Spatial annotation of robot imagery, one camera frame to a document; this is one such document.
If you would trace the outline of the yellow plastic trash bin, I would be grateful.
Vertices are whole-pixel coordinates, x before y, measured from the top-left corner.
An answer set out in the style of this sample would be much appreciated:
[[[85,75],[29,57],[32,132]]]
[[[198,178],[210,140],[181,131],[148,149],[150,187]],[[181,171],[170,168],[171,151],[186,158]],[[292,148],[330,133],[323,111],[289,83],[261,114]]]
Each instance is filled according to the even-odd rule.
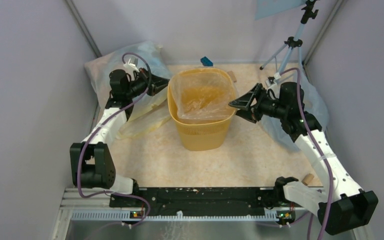
[[[171,90],[168,85],[167,90],[168,110],[171,118],[174,120],[177,132],[179,134],[181,143],[189,151],[206,151],[220,147],[229,130],[231,120],[236,113],[233,113],[225,120],[201,122],[198,124],[191,124],[183,122],[176,117],[174,100],[171,95]]]

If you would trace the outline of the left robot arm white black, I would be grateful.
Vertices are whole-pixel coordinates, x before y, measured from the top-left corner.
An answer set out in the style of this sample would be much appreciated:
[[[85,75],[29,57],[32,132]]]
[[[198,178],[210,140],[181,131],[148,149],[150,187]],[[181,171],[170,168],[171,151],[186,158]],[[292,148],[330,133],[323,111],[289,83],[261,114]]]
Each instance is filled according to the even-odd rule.
[[[110,153],[119,129],[131,119],[135,104],[145,96],[153,97],[164,90],[169,79],[156,76],[145,68],[132,74],[123,69],[109,73],[109,98],[103,114],[92,132],[69,148],[72,182],[79,189],[98,188],[120,193],[129,207],[140,202],[135,181],[116,173]]]

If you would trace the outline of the clear plastic trash bag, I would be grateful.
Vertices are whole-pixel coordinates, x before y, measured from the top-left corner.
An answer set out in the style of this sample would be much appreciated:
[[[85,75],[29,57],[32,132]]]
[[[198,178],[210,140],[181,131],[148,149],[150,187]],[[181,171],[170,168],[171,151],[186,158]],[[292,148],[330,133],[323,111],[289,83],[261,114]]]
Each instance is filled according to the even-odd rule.
[[[237,96],[231,77],[219,68],[185,70],[169,81],[175,116],[182,122],[199,124],[228,119],[235,113],[229,102]]]

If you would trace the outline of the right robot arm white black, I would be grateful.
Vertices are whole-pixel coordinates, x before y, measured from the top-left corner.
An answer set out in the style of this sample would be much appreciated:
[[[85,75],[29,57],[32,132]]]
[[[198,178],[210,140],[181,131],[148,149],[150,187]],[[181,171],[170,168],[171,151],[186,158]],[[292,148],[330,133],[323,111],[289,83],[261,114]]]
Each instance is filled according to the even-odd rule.
[[[280,86],[279,96],[260,83],[229,106],[236,115],[251,123],[264,116],[280,121],[282,130],[304,153],[324,190],[319,192],[294,177],[279,177],[274,184],[273,200],[279,206],[290,202],[315,215],[322,230],[340,234],[367,225],[379,202],[373,191],[364,190],[343,167],[330,147],[321,124],[304,109],[304,90],[295,82]]]

